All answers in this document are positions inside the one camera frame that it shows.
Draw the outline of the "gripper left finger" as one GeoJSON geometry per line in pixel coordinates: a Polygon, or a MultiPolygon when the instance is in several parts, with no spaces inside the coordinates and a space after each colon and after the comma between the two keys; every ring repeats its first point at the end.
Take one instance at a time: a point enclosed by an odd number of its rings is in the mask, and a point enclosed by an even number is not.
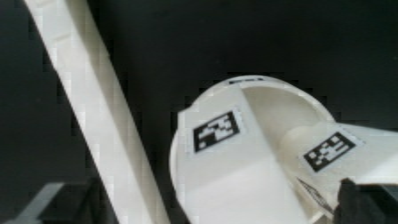
{"type": "Polygon", "coordinates": [[[114,224],[99,180],[48,183],[11,224],[114,224]]]}

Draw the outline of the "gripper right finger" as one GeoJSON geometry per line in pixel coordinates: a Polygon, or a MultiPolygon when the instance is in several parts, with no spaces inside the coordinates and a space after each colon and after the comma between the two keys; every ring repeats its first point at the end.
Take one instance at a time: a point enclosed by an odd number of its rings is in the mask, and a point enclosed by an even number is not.
{"type": "Polygon", "coordinates": [[[398,184],[341,180],[332,224],[398,224],[398,184]]]}

